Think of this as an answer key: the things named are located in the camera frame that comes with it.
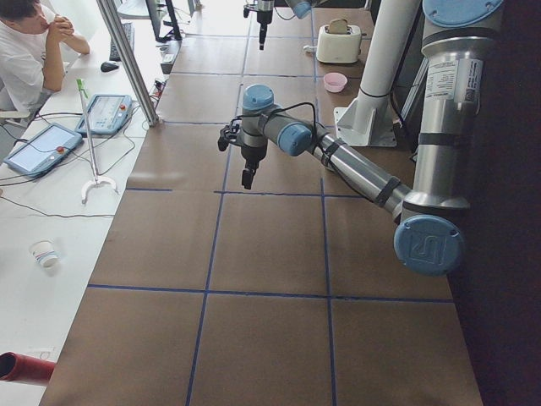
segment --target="red tube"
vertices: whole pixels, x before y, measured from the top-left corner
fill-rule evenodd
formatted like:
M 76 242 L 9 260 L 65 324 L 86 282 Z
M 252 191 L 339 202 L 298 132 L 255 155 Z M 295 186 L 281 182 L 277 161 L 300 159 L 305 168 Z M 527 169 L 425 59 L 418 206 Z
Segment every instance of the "red tube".
M 16 353 L 0 355 L 0 381 L 47 386 L 56 363 Z

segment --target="computer mouse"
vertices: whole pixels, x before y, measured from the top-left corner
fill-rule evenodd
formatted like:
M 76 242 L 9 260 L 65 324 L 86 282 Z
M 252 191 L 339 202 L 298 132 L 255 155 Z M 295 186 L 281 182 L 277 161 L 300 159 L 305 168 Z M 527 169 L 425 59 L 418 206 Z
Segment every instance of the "computer mouse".
M 101 72 L 111 72 L 112 70 L 118 69 L 118 63 L 113 61 L 107 61 L 101 64 Z

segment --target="white table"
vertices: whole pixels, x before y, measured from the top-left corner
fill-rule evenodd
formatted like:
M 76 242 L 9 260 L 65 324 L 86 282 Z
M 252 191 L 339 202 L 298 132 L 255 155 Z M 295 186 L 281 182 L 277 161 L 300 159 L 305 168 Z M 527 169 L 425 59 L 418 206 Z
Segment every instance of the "white table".
M 135 55 L 150 90 L 155 79 L 163 79 L 150 21 L 135 23 Z M 102 73 L 100 65 L 108 59 L 110 37 L 105 26 L 90 41 L 91 54 L 79 58 L 68 71 L 63 90 L 53 95 L 41 109 L 41 114 L 81 112 L 76 79 L 85 80 L 91 93 L 130 94 L 134 92 L 123 67 Z M 73 129 L 76 117 L 49 121 Z M 44 129 L 47 123 L 34 121 L 24 137 L 29 139 Z M 145 116 L 137 110 L 123 136 L 122 132 L 98 146 L 103 140 L 94 139 L 96 160 L 101 173 L 133 148 L 107 176 L 117 182 L 118 194 L 109 185 L 89 191 L 86 205 L 81 203 L 81 190 L 92 180 L 87 161 L 71 154 L 65 166 L 57 167 L 37 181 L 0 186 L 3 196 L 48 214 L 114 215 L 120 202 L 139 149 L 146 135 Z M 89 158 L 87 141 L 76 151 Z M 0 166 L 0 179 L 16 175 L 5 164 Z M 0 180 L 7 184 L 26 180 Z M 94 269 L 101 247 L 112 222 L 109 217 L 45 217 L 30 209 L 0 200 L 0 354 L 13 351 L 41 356 L 56 361 L 75 317 L 86 283 Z M 29 252 L 29 247 L 41 239 L 53 242 L 60 261 L 52 268 L 41 268 Z M 44 387 L 13 382 L 0 382 L 0 404 L 36 406 Z

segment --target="white shirt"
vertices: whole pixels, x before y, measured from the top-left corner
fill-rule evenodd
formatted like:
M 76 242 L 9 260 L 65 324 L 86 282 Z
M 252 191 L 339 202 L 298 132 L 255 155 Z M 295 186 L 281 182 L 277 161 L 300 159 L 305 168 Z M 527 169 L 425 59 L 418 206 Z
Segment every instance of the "white shirt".
M 54 12 L 41 9 L 52 22 Z M 47 32 L 23 34 L 0 21 L 0 110 L 35 111 L 52 93 L 43 89 Z

